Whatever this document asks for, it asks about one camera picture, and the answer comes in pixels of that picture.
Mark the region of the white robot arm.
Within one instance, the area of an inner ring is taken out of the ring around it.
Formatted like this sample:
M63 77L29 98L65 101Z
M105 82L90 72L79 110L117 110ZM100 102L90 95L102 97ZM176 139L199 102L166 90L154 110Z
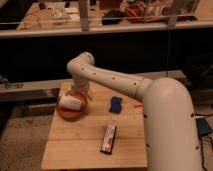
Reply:
M86 93L93 81L142 103L148 171L203 171L194 107L182 83L101 69L89 52L71 59L67 71L76 92Z

